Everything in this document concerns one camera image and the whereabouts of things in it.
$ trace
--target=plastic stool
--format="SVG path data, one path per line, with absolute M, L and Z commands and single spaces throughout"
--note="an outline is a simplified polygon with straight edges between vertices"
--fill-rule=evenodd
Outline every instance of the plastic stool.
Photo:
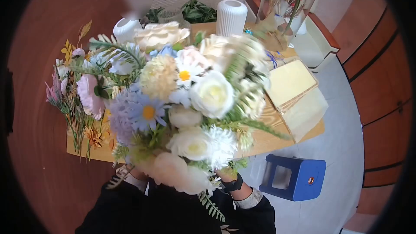
M 315 199 L 321 193 L 325 169 L 327 167 L 327 163 L 325 161 L 285 158 L 274 154 L 269 154 L 266 157 L 266 161 L 270 162 L 272 167 L 267 185 L 259 186 L 259 190 L 261 192 L 294 202 Z M 290 182 L 287 189 L 272 187 L 276 167 L 278 165 L 292 170 L 292 175 L 290 176 Z

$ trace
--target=ribbed white vase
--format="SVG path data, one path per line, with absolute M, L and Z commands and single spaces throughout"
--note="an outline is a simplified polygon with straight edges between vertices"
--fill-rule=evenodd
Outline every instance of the ribbed white vase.
M 217 7 L 218 36 L 241 35 L 247 17 L 247 7 L 237 0 L 223 0 Z
M 120 19 L 113 28 L 113 34 L 119 43 L 133 42 L 135 29 L 143 29 L 140 20 Z

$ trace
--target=glass jar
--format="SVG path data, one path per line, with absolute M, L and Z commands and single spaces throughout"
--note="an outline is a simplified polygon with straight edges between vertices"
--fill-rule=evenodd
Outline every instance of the glass jar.
M 256 28 L 266 33 L 262 39 L 269 50 L 284 51 L 294 38 L 315 0 L 261 0 Z

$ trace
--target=blue daisy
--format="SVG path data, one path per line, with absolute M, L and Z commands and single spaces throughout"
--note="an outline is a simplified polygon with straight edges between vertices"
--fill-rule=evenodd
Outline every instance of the blue daisy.
M 134 94 L 134 101 L 128 101 L 128 117 L 131 119 L 134 130 L 148 131 L 156 129 L 156 122 L 162 126 L 166 126 L 166 122 L 162 119 L 165 115 L 165 109 L 170 108 L 159 99 L 150 99 L 148 95 Z

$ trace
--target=gray floor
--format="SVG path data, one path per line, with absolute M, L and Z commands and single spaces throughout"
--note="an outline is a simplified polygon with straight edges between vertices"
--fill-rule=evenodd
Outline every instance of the gray floor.
M 325 179 L 321 194 L 313 200 L 289 201 L 266 194 L 275 208 L 277 233 L 338 234 L 355 213 L 361 192 L 364 144 L 351 87 L 336 58 L 315 75 L 329 104 L 324 115 L 325 132 L 272 153 L 325 160 Z M 267 171 L 267 154 L 250 157 L 248 167 L 240 170 L 247 184 L 256 188 L 261 184 Z

